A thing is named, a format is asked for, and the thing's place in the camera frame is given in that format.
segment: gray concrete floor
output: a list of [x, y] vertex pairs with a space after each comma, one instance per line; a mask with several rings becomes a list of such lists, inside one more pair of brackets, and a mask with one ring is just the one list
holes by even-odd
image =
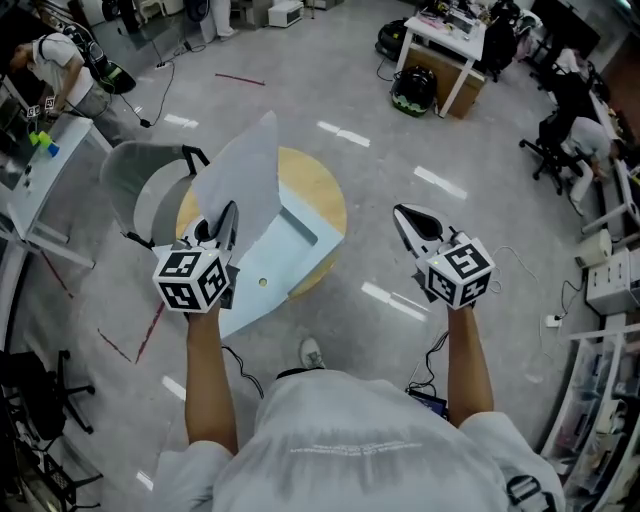
[[[531, 179], [538, 159], [518, 147], [522, 137], [535, 140], [551, 104], [529, 78], [529, 69], [512, 64], [500, 83], [486, 84], [464, 121], [433, 114], [413, 119], [393, 109], [389, 84], [376, 77], [380, 57], [373, 44], [384, 23], [410, 12], [410, 6], [391, 0], [347, 0], [317, 12], [316, 20], [304, 19], [286, 30], [243, 32], [183, 55], [175, 60], [160, 120], [140, 135], [198, 146], [213, 157], [274, 110], [281, 145], [320, 160], [342, 188], [348, 230], [335, 267], [310, 292], [226, 340], [264, 387], [279, 371], [297, 366], [298, 342], [308, 335], [319, 341], [331, 368], [407, 385], [445, 328], [446, 316], [442, 304], [429, 305], [410, 279], [413, 262], [392, 221], [396, 203], [420, 203], [448, 214], [491, 253], [513, 247], [539, 286], [509, 251], [500, 251], [495, 260], [502, 269], [502, 293], [482, 298], [476, 316], [496, 406], [536, 446], [569, 355], [556, 331], [542, 327], [541, 344], [538, 318], [541, 312], [559, 312], [563, 279], [578, 283], [580, 276], [571, 255], [581, 220], [547, 178]], [[181, 22], [180, 16], [161, 22], [156, 43], [165, 58], [177, 46]], [[171, 70], [156, 70], [153, 48], [121, 37], [113, 24], [97, 32], [109, 57], [138, 77], [127, 98], [153, 120]], [[192, 44], [200, 41], [193, 27], [188, 33]], [[216, 72], [263, 80], [266, 86], [216, 77]], [[383, 75], [392, 72], [391, 65], [382, 66]], [[136, 122], [120, 99], [115, 105], [124, 119]], [[166, 121], [167, 114], [198, 125], [179, 126]], [[318, 127], [319, 121], [370, 144], [338, 138]], [[161, 302], [151, 283], [155, 258], [120, 235], [98, 186], [99, 155], [90, 148], [78, 152], [44, 213], [47, 222], [70, 234], [73, 248], [96, 259], [96, 267], [89, 271], [51, 256], [71, 297], [45, 261], [34, 259], [20, 297], [13, 347], [32, 347], [49, 364], [58, 349], [68, 348], [69, 384], [93, 381], [96, 396], [78, 403], [95, 433], [87, 436], [69, 421], [64, 442], [105, 475], [88, 491], [92, 497], [104, 510], [123, 512], [140, 510], [148, 495], [138, 472], [153, 479], [160, 452], [185, 446], [184, 404], [162, 382], [169, 377], [185, 385], [187, 325], [181, 315], [165, 311], [135, 363]], [[466, 199], [414, 175], [417, 166], [466, 191]], [[591, 195], [587, 209], [593, 211]], [[365, 283], [403, 297], [394, 296], [423, 313], [425, 321], [363, 293]], [[594, 315], [576, 300], [563, 332], [594, 327]], [[239, 376], [236, 362], [227, 363], [244, 443], [259, 398]], [[434, 355], [433, 368], [439, 395], [446, 396], [446, 350]], [[421, 365], [418, 377], [424, 375]]]

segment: white shoe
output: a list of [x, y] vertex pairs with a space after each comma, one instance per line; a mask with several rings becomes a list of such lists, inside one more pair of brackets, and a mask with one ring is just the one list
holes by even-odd
[[231, 29], [231, 34], [229, 34], [228, 36], [220, 36], [220, 41], [224, 43], [225, 41], [228, 41], [229, 39], [237, 35], [238, 35], [238, 31], [235, 29]]
[[584, 217], [584, 210], [580, 207], [580, 203], [578, 201], [574, 201], [573, 199], [570, 199], [570, 201], [571, 206], [573, 206], [573, 209], [576, 211], [576, 213], [580, 215], [580, 217]]
[[313, 368], [326, 369], [320, 347], [313, 338], [307, 338], [300, 343], [300, 362], [307, 370], [312, 370]]

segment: white box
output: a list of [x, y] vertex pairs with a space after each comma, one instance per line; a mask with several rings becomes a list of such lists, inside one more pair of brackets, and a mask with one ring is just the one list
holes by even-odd
[[302, 19], [304, 5], [295, 0], [280, 2], [269, 9], [269, 25], [286, 28]]
[[494, 268], [491, 256], [474, 238], [427, 260], [425, 288], [459, 309], [486, 293]]
[[206, 313], [229, 286], [217, 249], [192, 247], [166, 251], [160, 257], [153, 283], [171, 311]]

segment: green object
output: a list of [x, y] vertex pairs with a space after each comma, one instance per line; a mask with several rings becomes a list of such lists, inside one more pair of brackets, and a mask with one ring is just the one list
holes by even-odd
[[38, 139], [40, 139], [40, 144], [42, 144], [45, 148], [48, 148], [49, 145], [53, 142], [51, 136], [44, 131], [38, 134]]
[[404, 96], [391, 96], [391, 101], [394, 107], [412, 117], [420, 117], [427, 112], [427, 109], [421, 107], [418, 103], [410, 102]]

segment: white desk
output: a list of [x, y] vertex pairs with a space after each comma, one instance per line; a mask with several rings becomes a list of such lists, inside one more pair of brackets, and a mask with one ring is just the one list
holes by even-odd
[[[596, 115], [598, 116], [598, 121], [600, 121], [600, 124], [604, 128], [604, 131], [606, 132], [606, 134], [609, 136], [611, 140], [617, 139], [618, 136], [616, 135], [616, 131], [613, 128], [613, 125], [611, 124], [611, 118], [609, 117], [609, 108], [607, 107], [606, 104], [601, 103], [600, 100], [595, 96], [595, 94], [593, 94], [593, 92], [590, 92], [589, 95], [591, 96], [591, 102], [593, 103], [593, 108], [596, 112]], [[627, 164], [625, 164], [624, 162], [621, 162], [620, 160], [616, 160], [614, 165], [614, 170], [617, 175], [618, 182], [620, 183], [620, 190], [622, 193], [622, 198], [621, 198], [622, 203], [614, 207], [613, 209], [609, 210], [602, 217], [584, 226], [582, 228], [582, 233], [585, 235], [594, 233], [595, 231], [600, 229], [604, 224], [609, 222], [611, 219], [618, 217], [620, 215], [623, 215], [624, 213], [628, 213], [631, 216], [631, 218], [633, 219], [633, 222], [635, 222], [636, 226], [638, 227], [638, 230], [640, 230], [640, 214], [638, 213], [638, 207], [633, 202], [633, 196], [631, 195], [631, 185], [629, 184], [629, 171], [627, 169]], [[609, 182], [608, 184], [605, 184], [604, 187], [613, 187], [615, 189], [615, 183]], [[638, 238], [640, 238], [640, 232], [634, 233], [632, 235], [629, 235], [623, 238], [622, 240], [616, 242], [614, 246], [624, 247], [628, 243], [633, 242]]]
[[111, 151], [111, 146], [93, 126], [93, 121], [84, 117], [63, 114], [55, 122], [49, 134], [60, 146], [60, 151], [52, 157], [43, 147], [36, 150], [29, 160], [31, 171], [28, 175], [22, 174], [16, 187], [9, 194], [7, 211], [23, 241], [35, 244], [80, 265], [93, 268], [94, 261], [43, 238], [34, 233], [34, 228], [59, 242], [69, 241], [68, 236], [38, 222], [38, 216], [67, 162], [87, 136], [91, 136], [96, 145], [105, 152]]
[[436, 28], [429, 23], [422, 21], [419, 16], [409, 18], [404, 26], [407, 27], [407, 35], [404, 37], [404, 42], [402, 43], [402, 51], [400, 52], [400, 58], [398, 59], [398, 65], [396, 66], [396, 73], [398, 71], [402, 71], [404, 68], [404, 63], [407, 60], [407, 54], [409, 53], [409, 48], [411, 47], [414, 34], [422, 36], [426, 40], [438, 43], [467, 59], [456, 83], [453, 85], [453, 89], [451, 89], [451, 92], [449, 93], [447, 101], [445, 101], [444, 105], [440, 109], [440, 117], [445, 117], [447, 112], [449, 112], [449, 108], [451, 107], [453, 100], [456, 99], [462, 84], [464, 84], [464, 81], [467, 79], [467, 75], [469, 75], [469, 71], [471, 70], [474, 62], [482, 60], [484, 33], [487, 27], [484, 23], [479, 23], [468, 35], [469, 40], [466, 40], [463, 37], [464, 33], [461, 30], [456, 29], [452, 32], [446, 27]]

